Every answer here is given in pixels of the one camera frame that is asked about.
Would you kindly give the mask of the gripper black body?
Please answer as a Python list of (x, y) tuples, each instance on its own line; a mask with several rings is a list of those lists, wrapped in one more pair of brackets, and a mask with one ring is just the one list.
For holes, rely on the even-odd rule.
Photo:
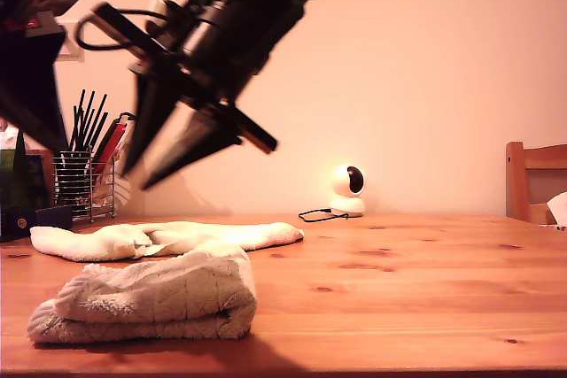
[[(218, 2), (205, 8), (186, 4), (164, 15), (163, 24), (149, 32), (131, 22), (129, 14), (102, 3), (90, 20), (137, 58), (131, 67), (136, 77), (150, 73), (173, 77), (177, 103), (194, 112), (219, 105), (237, 108), (238, 96), (276, 43), (270, 23), (240, 4)], [(276, 149), (276, 139), (242, 111), (238, 109), (234, 117), (242, 141), (247, 139), (266, 153)]]

